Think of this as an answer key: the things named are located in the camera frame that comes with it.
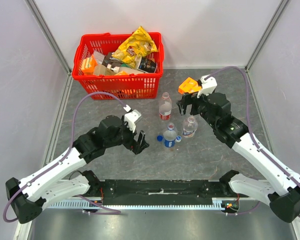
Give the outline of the clear bottle blue label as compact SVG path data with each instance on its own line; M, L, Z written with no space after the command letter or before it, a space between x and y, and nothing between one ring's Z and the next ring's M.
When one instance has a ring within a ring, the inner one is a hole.
M167 125L166 130L163 132L163 138L164 138L164 146L166 148L172 148L175 146L176 138L177 138L178 132L175 127L175 125L170 122Z

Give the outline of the clear bottle red label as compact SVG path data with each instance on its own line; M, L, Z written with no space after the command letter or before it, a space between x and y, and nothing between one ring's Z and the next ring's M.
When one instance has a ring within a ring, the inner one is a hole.
M163 121L169 120L172 112L172 101L168 92L164 92L159 100L159 116Z

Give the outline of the small bottle white cap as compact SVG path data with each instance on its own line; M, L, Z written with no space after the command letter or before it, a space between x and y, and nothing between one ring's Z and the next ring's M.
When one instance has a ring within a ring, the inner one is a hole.
M184 138L191 138L195 135L195 132L198 129L198 121L193 115L191 115L183 121L182 127L182 136Z

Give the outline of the white blue bottle cap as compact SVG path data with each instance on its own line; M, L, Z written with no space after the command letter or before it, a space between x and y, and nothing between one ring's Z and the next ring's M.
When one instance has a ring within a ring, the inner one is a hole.
M182 141L182 137L180 135L177 135L175 141L177 143L180 143Z

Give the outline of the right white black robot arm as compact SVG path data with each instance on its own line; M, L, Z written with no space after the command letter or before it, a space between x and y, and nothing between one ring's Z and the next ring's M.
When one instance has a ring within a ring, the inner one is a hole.
M263 182L231 170L220 178L219 191L223 196L236 193L251 197L268 205L286 223L300 216L300 175L279 161L246 124L232 115L225 94L185 93L177 106L181 115L190 106L192 116L202 117L221 143L248 160L266 178Z

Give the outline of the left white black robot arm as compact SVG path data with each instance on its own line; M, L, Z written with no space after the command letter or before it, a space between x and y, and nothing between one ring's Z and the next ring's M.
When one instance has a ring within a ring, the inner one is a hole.
M91 170L72 180L59 181L103 156L106 149L122 145L138 155L148 148L144 131L140 131L135 139L136 123L140 117L137 110L122 117L109 115L99 126L72 141L65 152L37 172L22 179L12 177L7 180L7 205L13 209L15 220L20 224L28 223L47 207L72 196L96 196L100 192L100 181Z

